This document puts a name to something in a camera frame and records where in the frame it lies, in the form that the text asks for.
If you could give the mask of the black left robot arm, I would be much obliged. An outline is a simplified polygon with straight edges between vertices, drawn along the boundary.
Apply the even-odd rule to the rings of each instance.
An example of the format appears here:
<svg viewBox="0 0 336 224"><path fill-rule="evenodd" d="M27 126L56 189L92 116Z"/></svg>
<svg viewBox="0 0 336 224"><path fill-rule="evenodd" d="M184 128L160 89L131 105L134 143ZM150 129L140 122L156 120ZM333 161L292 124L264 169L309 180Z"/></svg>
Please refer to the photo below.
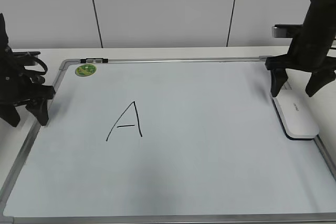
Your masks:
<svg viewBox="0 0 336 224"><path fill-rule="evenodd" d="M45 126L49 120L47 104L56 91L44 85L48 67L38 55L39 51L12 51L1 14L1 119L12 127L20 122L16 108L22 105L40 125Z"/></svg>

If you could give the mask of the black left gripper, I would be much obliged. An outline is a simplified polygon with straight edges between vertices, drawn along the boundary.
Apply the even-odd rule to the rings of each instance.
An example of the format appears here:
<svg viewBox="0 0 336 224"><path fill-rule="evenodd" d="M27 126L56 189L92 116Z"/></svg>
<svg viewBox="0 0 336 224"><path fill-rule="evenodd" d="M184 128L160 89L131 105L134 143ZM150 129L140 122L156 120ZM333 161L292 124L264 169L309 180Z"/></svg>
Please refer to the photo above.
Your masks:
<svg viewBox="0 0 336 224"><path fill-rule="evenodd" d="M33 58L37 65L24 66L13 56L12 49L1 47L1 119L12 127L20 122L17 105L25 105L39 122L45 126L49 120L47 100L55 96L53 86L45 85L47 65L39 58Z"/></svg>

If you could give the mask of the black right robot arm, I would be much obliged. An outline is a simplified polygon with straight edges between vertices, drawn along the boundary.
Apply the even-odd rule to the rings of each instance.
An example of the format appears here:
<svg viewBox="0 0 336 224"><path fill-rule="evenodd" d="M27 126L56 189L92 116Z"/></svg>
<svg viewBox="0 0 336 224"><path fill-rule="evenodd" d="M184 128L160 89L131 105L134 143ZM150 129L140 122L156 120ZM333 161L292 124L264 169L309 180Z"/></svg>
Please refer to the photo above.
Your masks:
<svg viewBox="0 0 336 224"><path fill-rule="evenodd" d="M311 74L305 89L309 97L335 80L335 58L327 55L335 40L335 0L310 0L301 25L276 24L272 35L292 39L286 54L268 57L265 62L273 97L287 82L288 69Z"/></svg>

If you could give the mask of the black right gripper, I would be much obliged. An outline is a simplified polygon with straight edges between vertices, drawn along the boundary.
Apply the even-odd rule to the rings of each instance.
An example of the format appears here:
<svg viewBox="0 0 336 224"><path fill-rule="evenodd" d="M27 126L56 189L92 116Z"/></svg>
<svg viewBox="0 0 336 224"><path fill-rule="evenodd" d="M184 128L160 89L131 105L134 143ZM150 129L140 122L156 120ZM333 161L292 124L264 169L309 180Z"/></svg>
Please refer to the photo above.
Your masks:
<svg viewBox="0 0 336 224"><path fill-rule="evenodd" d="M327 56L334 39L335 33L308 35L301 32L293 38L286 54L267 58L265 66L267 70L271 70L272 97L276 97L287 82L286 69L312 73L305 89L308 97L334 81L335 58Z"/></svg>

